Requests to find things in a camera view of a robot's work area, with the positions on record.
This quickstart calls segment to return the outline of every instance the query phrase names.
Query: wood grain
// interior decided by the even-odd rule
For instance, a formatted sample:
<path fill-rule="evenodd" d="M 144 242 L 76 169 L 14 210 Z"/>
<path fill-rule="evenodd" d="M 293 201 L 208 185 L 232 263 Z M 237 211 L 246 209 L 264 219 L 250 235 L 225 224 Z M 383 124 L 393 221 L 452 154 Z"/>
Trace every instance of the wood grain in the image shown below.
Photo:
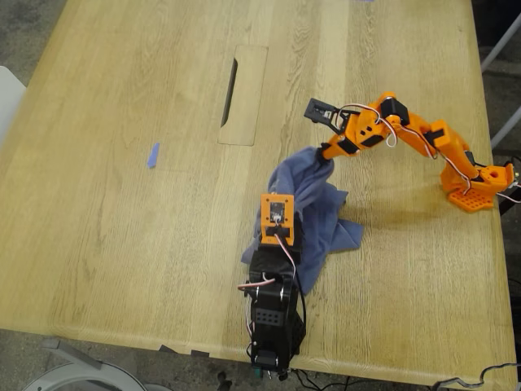
<path fill-rule="evenodd" d="M 217 142 L 237 45 L 269 48 L 252 147 Z M 269 174 L 330 136 L 309 98 L 384 90 L 491 161 L 468 1 L 69 0 L 0 150 L 0 327 L 247 361 L 235 286 Z M 432 384 L 514 361 L 497 211 L 454 207 L 403 143 L 335 164 L 366 231 L 327 258 L 292 364 Z"/>
<path fill-rule="evenodd" d="M 266 46 L 237 46 L 224 108 L 229 115 L 219 130 L 220 144 L 253 145 L 267 55 Z"/>

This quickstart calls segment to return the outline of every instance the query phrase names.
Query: white chair leg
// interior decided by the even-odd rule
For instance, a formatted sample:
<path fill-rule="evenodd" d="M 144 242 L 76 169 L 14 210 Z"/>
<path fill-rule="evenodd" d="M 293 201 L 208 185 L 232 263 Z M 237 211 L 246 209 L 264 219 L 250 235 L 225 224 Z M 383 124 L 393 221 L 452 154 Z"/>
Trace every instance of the white chair leg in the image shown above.
<path fill-rule="evenodd" d="M 492 137 L 492 141 L 490 142 L 492 148 L 495 148 L 496 145 L 499 144 L 499 142 L 508 134 L 508 132 L 512 130 L 515 124 L 519 122 L 519 120 L 521 120 L 521 106 L 519 106 L 514 115 L 508 119 L 503 127 L 499 129 L 499 132 L 497 132 L 496 135 Z"/>
<path fill-rule="evenodd" d="M 499 42 L 493 47 L 492 51 L 488 54 L 487 58 L 483 60 L 481 63 L 481 72 L 483 73 L 485 69 L 488 68 L 490 63 L 494 61 L 494 59 L 499 55 L 499 52 L 505 47 L 506 43 L 512 38 L 517 29 L 521 26 L 521 14 L 514 20 L 514 23 L 506 30 L 506 33 L 503 34 L 503 37 L 499 40 Z"/>

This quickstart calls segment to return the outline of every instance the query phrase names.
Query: blue cloth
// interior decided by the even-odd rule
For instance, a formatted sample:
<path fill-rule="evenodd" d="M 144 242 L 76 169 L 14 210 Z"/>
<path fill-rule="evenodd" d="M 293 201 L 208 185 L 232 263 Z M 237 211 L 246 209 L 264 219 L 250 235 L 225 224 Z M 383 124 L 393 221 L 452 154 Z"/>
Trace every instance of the blue cloth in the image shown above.
<path fill-rule="evenodd" d="M 268 193 L 293 194 L 295 212 L 302 221 L 303 248 L 297 266 L 302 290 L 308 293 L 318 278 L 330 251 L 360 247 L 363 227 L 340 220 L 338 213 L 348 195 L 327 183 L 333 173 L 333 160 L 320 164 L 317 149 L 307 147 L 285 159 L 271 174 Z M 253 242 L 244 251 L 241 261 L 250 263 L 261 237 L 261 211 L 257 212 Z"/>

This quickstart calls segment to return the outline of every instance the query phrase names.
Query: blue tape piece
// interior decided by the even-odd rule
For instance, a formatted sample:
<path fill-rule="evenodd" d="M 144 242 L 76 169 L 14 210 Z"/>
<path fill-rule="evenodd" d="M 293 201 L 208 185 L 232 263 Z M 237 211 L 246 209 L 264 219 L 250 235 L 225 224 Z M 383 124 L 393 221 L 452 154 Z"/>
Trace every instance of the blue tape piece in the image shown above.
<path fill-rule="evenodd" d="M 153 169 L 155 167 L 155 163 L 157 162 L 157 154 L 160 151 L 160 144 L 155 143 L 154 147 L 152 147 L 152 151 L 150 152 L 150 156 L 148 156 L 148 168 Z"/>

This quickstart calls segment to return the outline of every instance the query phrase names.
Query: robotic arm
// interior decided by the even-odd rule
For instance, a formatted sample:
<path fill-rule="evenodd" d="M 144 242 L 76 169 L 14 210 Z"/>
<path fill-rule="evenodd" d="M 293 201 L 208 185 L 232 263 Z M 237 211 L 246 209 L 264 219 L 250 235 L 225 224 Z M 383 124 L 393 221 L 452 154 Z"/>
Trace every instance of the robotic arm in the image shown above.
<path fill-rule="evenodd" d="M 362 110 L 349 110 L 351 107 Z M 440 175 L 442 187 L 449 193 L 449 200 L 467 212 L 491 208 L 493 197 L 515 184 L 511 163 L 504 167 L 476 164 L 468 144 L 445 121 L 428 124 L 409 112 L 392 92 L 384 92 L 367 106 L 353 103 L 336 108 L 311 99 L 304 116 L 336 133 L 319 149 L 321 159 L 355 156 L 384 139 L 394 147 L 398 138 L 425 157 L 435 159 L 441 155 L 447 162 Z"/>

